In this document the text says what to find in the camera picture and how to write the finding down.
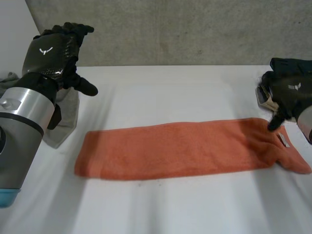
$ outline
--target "table surface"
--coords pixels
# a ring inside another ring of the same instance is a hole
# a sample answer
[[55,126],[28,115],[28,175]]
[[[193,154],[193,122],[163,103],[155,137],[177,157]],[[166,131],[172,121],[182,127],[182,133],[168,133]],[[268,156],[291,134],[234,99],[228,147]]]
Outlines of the table surface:
[[[249,172],[148,181],[74,175],[86,132],[179,121],[262,117],[255,86],[269,66],[80,67],[99,89],[79,95],[78,124],[57,149],[41,143],[0,233],[310,234],[312,175],[275,165]],[[293,145],[312,166],[295,123]]]

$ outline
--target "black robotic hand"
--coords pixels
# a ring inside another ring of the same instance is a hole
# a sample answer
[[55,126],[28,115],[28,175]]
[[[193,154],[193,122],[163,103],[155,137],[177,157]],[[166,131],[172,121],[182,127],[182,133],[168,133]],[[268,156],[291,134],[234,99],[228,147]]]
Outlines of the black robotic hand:
[[95,96],[97,88],[76,73],[79,48],[93,27],[66,22],[44,30],[31,42],[24,61],[22,75],[38,73],[56,82],[57,89],[74,89]]
[[268,125],[276,130],[286,119],[295,117],[312,105],[312,61],[273,58],[259,85],[264,86],[279,105],[277,113]]

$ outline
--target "towel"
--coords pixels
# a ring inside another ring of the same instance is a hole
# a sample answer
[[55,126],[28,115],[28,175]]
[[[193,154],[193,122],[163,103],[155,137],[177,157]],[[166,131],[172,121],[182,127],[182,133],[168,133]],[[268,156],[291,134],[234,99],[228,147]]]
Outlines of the towel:
[[88,132],[75,164],[84,177],[145,180],[282,167],[311,173],[285,128],[260,118],[178,122]]
[[[4,78],[0,78],[0,97],[4,92],[13,87],[19,77],[10,72]],[[47,129],[43,135],[43,140],[52,148],[58,148],[66,138],[73,132],[77,125],[79,97],[78,91],[69,88],[58,91],[56,103],[59,105],[62,120],[53,130]]]

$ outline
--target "gray towel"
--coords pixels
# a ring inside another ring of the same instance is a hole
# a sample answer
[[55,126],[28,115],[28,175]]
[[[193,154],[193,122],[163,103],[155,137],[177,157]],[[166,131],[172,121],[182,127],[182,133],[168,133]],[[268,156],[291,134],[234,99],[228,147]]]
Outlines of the gray towel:
[[[2,97],[5,90],[11,88],[18,80],[19,77],[13,72],[10,72],[7,77],[0,78],[0,97]],[[62,120],[55,129],[47,129],[43,136],[44,142],[55,149],[76,128],[79,109],[78,91],[73,88],[58,91],[56,103],[60,107]]]

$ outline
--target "orange towel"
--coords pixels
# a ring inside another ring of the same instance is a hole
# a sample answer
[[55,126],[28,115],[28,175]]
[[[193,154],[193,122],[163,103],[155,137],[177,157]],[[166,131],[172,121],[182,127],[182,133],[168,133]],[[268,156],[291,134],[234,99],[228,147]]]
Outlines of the orange towel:
[[88,132],[75,174],[143,180],[254,170],[275,162],[294,172],[311,173],[285,128],[269,133],[267,124],[248,118]]

